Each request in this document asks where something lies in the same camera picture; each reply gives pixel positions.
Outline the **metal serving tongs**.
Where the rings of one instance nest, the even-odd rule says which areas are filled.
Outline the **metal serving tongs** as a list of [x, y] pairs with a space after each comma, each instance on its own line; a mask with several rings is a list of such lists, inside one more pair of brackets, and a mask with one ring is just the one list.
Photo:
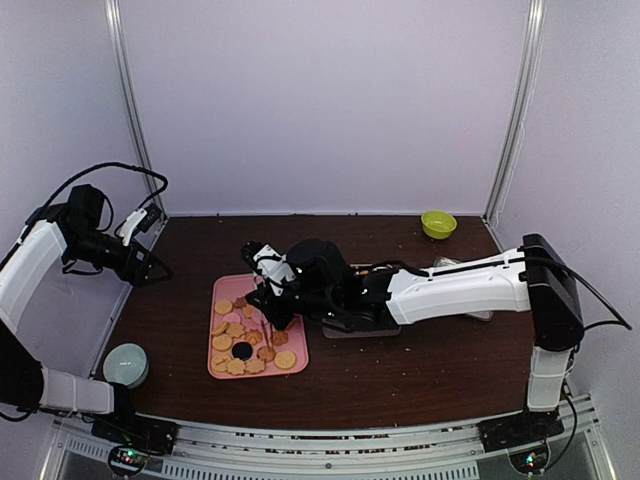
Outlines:
[[268, 319], [266, 318], [266, 316], [261, 313], [260, 314], [260, 325], [261, 325], [261, 329], [263, 332], [263, 337], [264, 337], [264, 341], [265, 344], [272, 348], [273, 344], [272, 344], [272, 326], [270, 324], [270, 322], [268, 321]]

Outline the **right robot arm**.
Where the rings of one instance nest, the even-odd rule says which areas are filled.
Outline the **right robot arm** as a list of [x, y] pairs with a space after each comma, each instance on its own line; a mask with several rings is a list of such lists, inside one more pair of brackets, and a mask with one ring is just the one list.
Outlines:
[[250, 241], [241, 257], [260, 279], [246, 300], [277, 330], [297, 316], [352, 334], [484, 311], [531, 312], [526, 409], [512, 423], [526, 442], [550, 426], [571, 353], [585, 333], [576, 281], [539, 234], [501, 254], [423, 269], [397, 260], [352, 266], [336, 244], [315, 238], [285, 254]]

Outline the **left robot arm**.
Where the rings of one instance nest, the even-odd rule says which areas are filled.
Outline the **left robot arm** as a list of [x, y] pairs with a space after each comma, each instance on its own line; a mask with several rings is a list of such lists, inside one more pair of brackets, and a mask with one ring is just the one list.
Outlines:
[[127, 286], [171, 279], [172, 270], [128, 235], [93, 230], [61, 213], [26, 226], [1, 264], [1, 401], [39, 410], [105, 415], [123, 444], [144, 424], [126, 388], [89, 376], [108, 310]]

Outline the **white divided cookie tin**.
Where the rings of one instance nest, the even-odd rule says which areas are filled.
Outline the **white divided cookie tin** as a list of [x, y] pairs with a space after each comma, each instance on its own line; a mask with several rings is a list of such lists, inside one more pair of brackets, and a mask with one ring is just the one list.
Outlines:
[[394, 337], [401, 333], [401, 328], [390, 328], [382, 330], [353, 330], [345, 326], [337, 325], [331, 322], [322, 324], [322, 332], [329, 339], [355, 339], [355, 338], [382, 338]]

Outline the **round tan cookie bottom right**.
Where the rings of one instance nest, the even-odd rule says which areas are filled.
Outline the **round tan cookie bottom right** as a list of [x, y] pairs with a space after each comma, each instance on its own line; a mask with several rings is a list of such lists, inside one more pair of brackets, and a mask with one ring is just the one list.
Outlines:
[[280, 370], [290, 370], [296, 365], [297, 356], [290, 350], [279, 351], [276, 353], [273, 363]]

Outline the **pink plastic tray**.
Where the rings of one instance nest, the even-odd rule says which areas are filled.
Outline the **pink plastic tray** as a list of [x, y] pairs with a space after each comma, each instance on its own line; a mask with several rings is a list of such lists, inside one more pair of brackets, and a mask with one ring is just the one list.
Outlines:
[[251, 274], [224, 276], [213, 285], [207, 369], [217, 380], [296, 374], [308, 365], [303, 320], [276, 330], [245, 299], [258, 285]]

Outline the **black sandwich cookie lower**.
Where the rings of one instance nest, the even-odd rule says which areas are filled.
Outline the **black sandwich cookie lower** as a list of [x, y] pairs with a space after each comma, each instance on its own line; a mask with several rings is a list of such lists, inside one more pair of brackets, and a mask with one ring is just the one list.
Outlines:
[[234, 359], [247, 361], [253, 356], [253, 346], [249, 342], [237, 342], [233, 345], [231, 353]]

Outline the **flower shaped tan cookie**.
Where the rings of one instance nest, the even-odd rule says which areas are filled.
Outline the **flower shaped tan cookie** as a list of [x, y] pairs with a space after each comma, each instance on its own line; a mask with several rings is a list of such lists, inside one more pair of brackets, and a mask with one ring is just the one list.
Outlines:
[[251, 359], [246, 362], [246, 372], [250, 375], [260, 374], [266, 368], [266, 364], [261, 359]]

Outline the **green plastic bowl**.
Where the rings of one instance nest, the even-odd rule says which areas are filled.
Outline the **green plastic bowl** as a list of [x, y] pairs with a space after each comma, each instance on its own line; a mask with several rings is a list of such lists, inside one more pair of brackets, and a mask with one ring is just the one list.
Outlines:
[[431, 239], [448, 239], [458, 223], [454, 216], [442, 211], [427, 211], [421, 215], [423, 233]]

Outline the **left frame post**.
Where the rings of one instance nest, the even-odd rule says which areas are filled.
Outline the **left frame post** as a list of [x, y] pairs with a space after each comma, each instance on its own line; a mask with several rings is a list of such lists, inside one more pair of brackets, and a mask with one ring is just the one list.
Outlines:
[[121, 15], [121, 2], [117, 0], [105, 0], [104, 8], [107, 29], [119, 76], [126, 121], [133, 142], [137, 163], [144, 170], [154, 173], [134, 92]]

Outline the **frame post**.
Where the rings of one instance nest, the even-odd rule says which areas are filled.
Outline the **frame post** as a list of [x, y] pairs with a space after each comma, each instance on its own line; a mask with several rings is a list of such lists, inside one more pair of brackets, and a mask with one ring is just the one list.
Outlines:
[[154, 173], [134, 92], [121, 15], [121, 2], [117, 0], [105, 0], [104, 8], [107, 29], [119, 76], [126, 121], [133, 142], [137, 163], [144, 170]]
[[497, 171], [484, 213], [486, 223], [492, 228], [496, 228], [499, 223], [499, 215], [506, 203], [524, 139], [526, 113], [533, 98], [539, 68], [546, 10], [547, 1], [534, 0], [529, 2], [514, 100]]

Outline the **right frame post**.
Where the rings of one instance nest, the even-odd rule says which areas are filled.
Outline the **right frame post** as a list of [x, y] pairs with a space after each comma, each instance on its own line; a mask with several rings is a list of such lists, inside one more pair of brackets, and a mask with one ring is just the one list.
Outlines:
[[496, 228], [499, 223], [499, 215], [506, 203], [524, 139], [526, 113], [533, 98], [539, 68], [546, 10], [547, 1], [534, 0], [529, 2], [514, 100], [497, 171], [484, 213], [486, 223], [492, 228]]

